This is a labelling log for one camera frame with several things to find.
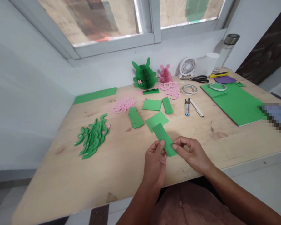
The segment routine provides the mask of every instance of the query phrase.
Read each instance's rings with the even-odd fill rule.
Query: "window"
[[[67,60],[222,29],[233,0],[9,0]]]

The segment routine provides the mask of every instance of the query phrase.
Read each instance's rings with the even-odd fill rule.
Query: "window pane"
[[[223,0],[160,0],[160,25],[165,29],[216,19],[222,4]]]
[[[141,32],[134,0],[38,0],[74,47]]]

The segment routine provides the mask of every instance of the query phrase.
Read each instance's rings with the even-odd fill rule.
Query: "purple paper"
[[[234,83],[236,82],[236,80],[232,77],[229,77],[229,76],[223,76],[223,77],[216,77],[215,80],[218,82],[218,83]]]

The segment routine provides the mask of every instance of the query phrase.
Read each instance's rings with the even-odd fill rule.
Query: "hand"
[[[172,148],[196,171],[206,176],[215,165],[206,155],[201,144],[196,139],[179,137],[173,141]]]
[[[165,163],[168,156],[164,146],[164,140],[155,141],[146,152],[143,183],[150,187],[162,188],[165,181]]]

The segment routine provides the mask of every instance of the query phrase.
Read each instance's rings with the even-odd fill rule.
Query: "yellow utility knife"
[[[209,78],[223,77],[223,76],[228,76],[228,75],[229,75],[229,71],[223,72],[223,73],[214,73],[214,74],[211,74],[209,76]]]

